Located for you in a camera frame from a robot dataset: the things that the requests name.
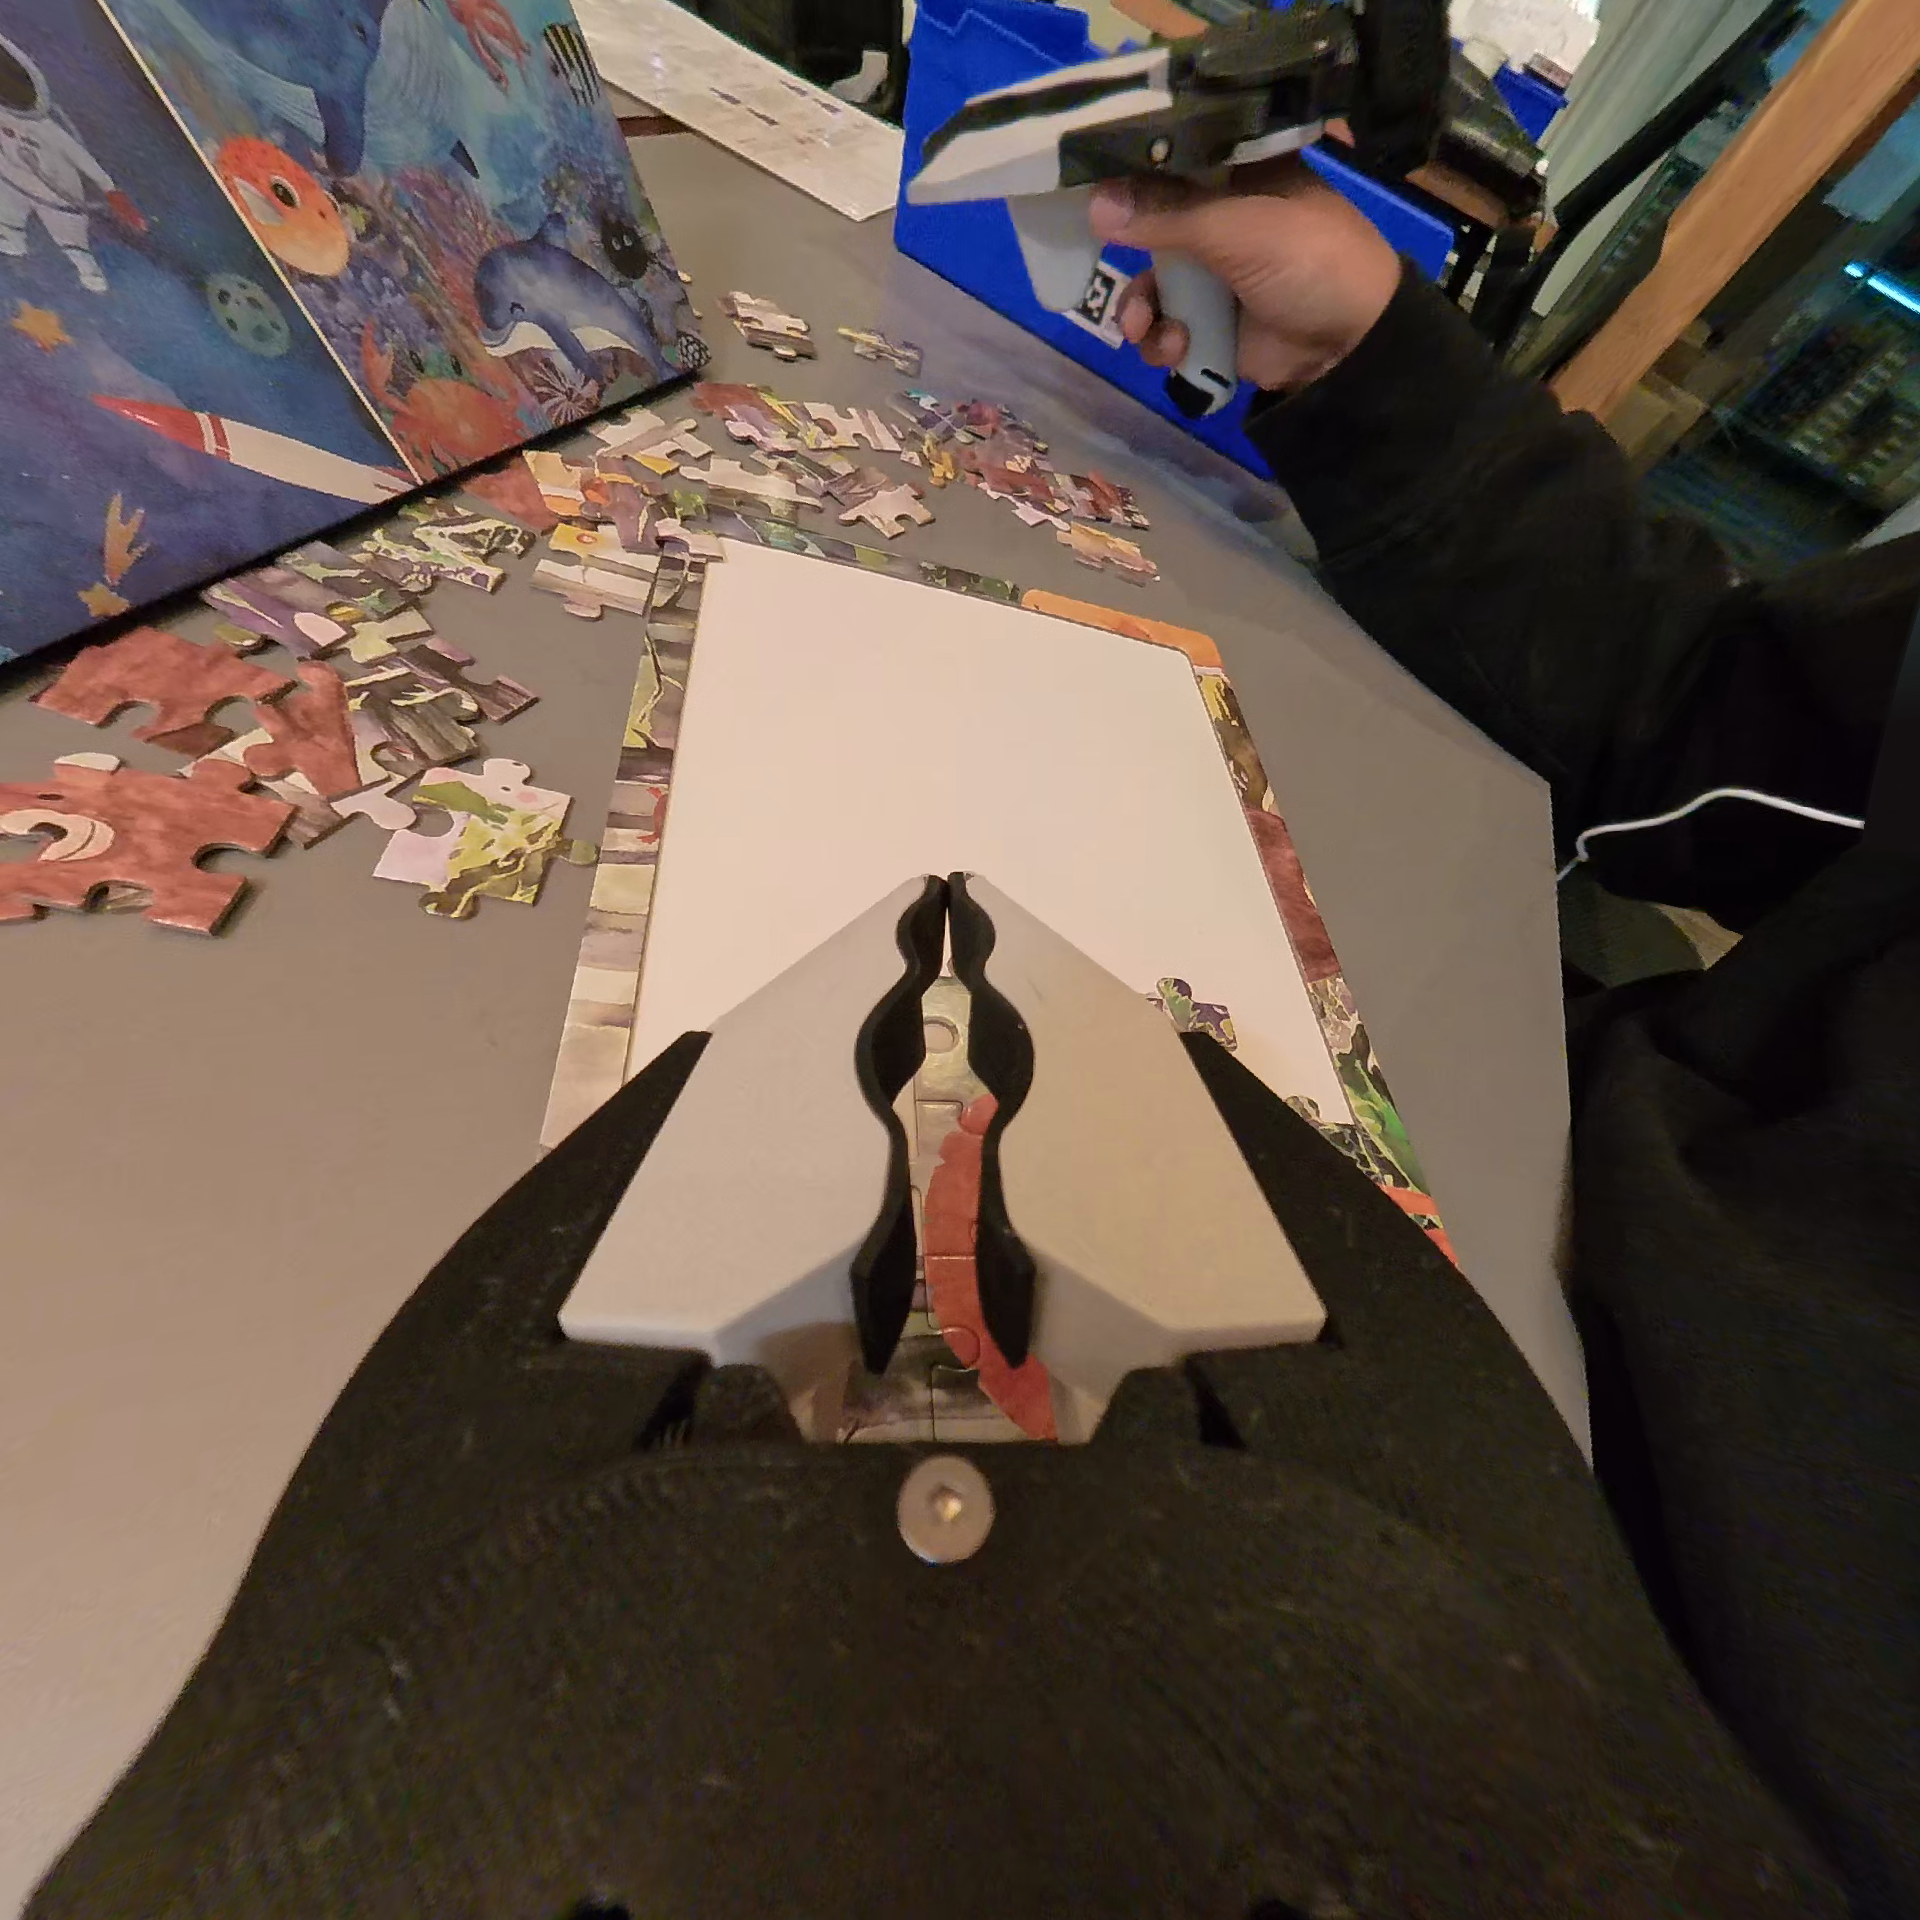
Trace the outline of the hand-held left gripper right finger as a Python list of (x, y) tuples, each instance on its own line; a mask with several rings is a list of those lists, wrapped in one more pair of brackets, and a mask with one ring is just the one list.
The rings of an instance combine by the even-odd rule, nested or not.
[(1189, 1046), (1111, 971), (984, 874), (950, 874), (981, 1146), (976, 1293), (1009, 1363), (1088, 1444), (1134, 1373), (1326, 1329), (1277, 1211)]

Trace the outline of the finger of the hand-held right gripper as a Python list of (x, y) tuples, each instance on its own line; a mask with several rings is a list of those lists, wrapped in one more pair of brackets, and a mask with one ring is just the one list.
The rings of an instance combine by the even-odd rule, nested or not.
[(1148, 167), (1148, 146), (1171, 115), (1171, 91), (984, 96), (934, 130), (906, 198), (1026, 198), (1120, 179)]
[(1000, 130), (1013, 124), (1111, 126), (1163, 115), (1174, 102), (1174, 49), (1152, 47), (1054, 67), (1031, 82), (967, 98), (949, 130)]

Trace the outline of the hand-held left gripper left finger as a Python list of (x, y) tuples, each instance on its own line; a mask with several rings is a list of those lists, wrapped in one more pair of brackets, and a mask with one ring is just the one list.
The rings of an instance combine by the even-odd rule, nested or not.
[(949, 882), (900, 884), (704, 1034), (563, 1332), (761, 1368), (805, 1438), (844, 1430), (918, 1288), (901, 1091), (949, 944)]

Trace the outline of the puzzle tray with printed frame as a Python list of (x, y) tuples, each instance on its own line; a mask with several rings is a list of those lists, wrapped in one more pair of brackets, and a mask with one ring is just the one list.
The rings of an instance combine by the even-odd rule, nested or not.
[[(611, 1084), (679, 1051), (679, 1095), (723, 1014), (926, 874), (957, 977), (950, 874), (984, 874), (1165, 1013), (1222, 1118), (1250, 1079), (1254, 1121), (1340, 1099), (1308, 994), (1340, 965), (1210, 640), (725, 541), (669, 755)], [(1274, 1150), (1378, 1193), (1300, 1113)]]

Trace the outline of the pile of puzzle pieces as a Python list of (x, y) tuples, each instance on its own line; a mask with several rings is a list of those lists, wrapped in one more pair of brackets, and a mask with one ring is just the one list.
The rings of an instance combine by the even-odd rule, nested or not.
[(467, 599), (525, 583), (556, 614), (646, 621), (640, 743), (683, 692), (668, 645), (693, 629), (725, 540), (1024, 604), (1013, 582), (901, 552), (941, 487), (1000, 499), (1086, 567), (1160, 577), (1137, 493), (1060, 467), (1002, 402), (906, 386), (881, 409), (831, 405), (710, 379), (683, 411), (630, 405), (573, 452), (479, 467), (350, 540), (201, 587), (205, 627), (114, 618), (30, 700), (72, 724), (127, 724), (167, 763), (67, 755), (3, 779), (3, 924), (131, 911), (209, 937), (249, 889), (224, 856), (318, 846), (353, 821), (397, 834), (378, 874), (423, 884), (433, 915), (534, 902), (550, 862), (590, 850), (565, 835), (570, 797), (525, 772), (483, 797), (494, 734), (538, 692), (461, 645)]

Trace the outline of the illustrated puzzle box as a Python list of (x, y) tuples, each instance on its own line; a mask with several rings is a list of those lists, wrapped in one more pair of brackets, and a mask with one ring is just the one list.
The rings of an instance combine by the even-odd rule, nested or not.
[(710, 361), (576, 3), (3, 3), (3, 661)]

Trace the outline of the person's right forearm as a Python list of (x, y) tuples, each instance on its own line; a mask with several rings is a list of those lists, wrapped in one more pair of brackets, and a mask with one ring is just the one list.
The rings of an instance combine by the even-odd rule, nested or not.
[(1561, 862), (1586, 829), (1750, 795), (1856, 817), (1789, 713), (1758, 583), (1388, 266), (1358, 344), (1257, 411), (1340, 606), (1549, 787)]

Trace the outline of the person's right hand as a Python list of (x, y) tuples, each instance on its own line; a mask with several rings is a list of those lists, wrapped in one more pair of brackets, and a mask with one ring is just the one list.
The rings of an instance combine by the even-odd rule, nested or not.
[(1174, 373), (1189, 352), (1160, 287), (1160, 267), (1185, 259), (1236, 293), (1237, 376), (1272, 396), (1326, 379), (1406, 279), (1388, 239), (1300, 157), (1242, 167), (1212, 188), (1105, 182), (1090, 195), (1090, 231), (1152, 259), (1120, 301), (1120, 332), (1151, 365)]

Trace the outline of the blue bin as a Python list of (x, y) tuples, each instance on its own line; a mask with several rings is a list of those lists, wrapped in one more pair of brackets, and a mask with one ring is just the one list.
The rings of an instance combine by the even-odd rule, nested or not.
[(906, 160), (895, 211), (900, 251), (981, 303), (1062, 350), (1070, 361), (1139, 397), (1210, 452), (1267, 476), (1249, 439), (1254, 387), (1189, 416), (1120, 330), (1120, 297), (1151, 259), (1090, 239), (1090, 188), (1034, 198), (926, 202), (918, 179), (934, 135), (975, 98), (1009, 85), (1049, 85), (1105, 52), (1082, 9), (1054, 3), (918, 3), (907, 36)]

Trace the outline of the white paper sheet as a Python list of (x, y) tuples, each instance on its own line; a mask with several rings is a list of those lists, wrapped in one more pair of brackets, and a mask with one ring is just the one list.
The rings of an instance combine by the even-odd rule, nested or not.
[(868, 223), (895, 208), (906, 138), (676, 3), (576, 3), (598, 76), (775, 179)]

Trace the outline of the background storage shelves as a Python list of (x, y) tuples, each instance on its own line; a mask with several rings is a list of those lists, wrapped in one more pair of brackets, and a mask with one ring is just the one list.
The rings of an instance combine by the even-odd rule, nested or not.
[(1916, 153), (1901, 130), (1820, 186), (1702, 312), (1676, 387), (1706, 402), (1652, 461), (1656, 508), (1744, 570), (1841, 552), (1916, 499)]

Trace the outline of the wooden post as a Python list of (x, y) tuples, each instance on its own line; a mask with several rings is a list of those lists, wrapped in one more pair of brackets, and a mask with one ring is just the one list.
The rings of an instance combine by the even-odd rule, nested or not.
[(1781, 223), (1913, 102), (1916, 3), (1841, 3), (1676, 208), (1651, 273), (1555, 373), (1555, 402), (1610, 421)]

